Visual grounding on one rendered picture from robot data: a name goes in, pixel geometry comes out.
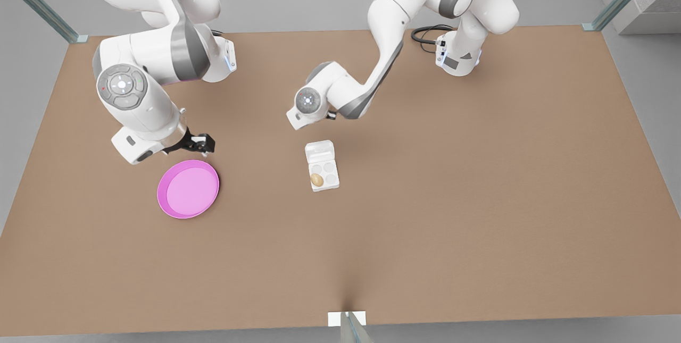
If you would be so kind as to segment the white egg box lid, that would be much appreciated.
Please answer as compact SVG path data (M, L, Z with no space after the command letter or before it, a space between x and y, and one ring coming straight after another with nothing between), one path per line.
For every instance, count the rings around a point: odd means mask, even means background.
M334 144L330 140L306 144L304 151L308 164L326 163L335 159Z

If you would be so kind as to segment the white egg box base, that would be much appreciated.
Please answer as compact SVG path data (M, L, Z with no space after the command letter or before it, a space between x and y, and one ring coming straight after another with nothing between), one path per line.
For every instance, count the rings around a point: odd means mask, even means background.
M320 192L339 187L339 176L336 161L326 163L309 164L309 174L318 173L324 178L325 184L322 187L314 187L311 182L313 192Z

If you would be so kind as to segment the pink round plate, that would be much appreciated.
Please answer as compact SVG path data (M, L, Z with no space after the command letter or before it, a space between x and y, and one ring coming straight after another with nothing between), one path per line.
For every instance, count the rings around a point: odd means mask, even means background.
M208 210L218 196L220 179L209 163L187 160L170 167L161 177L156 200L174 219L192 219Z

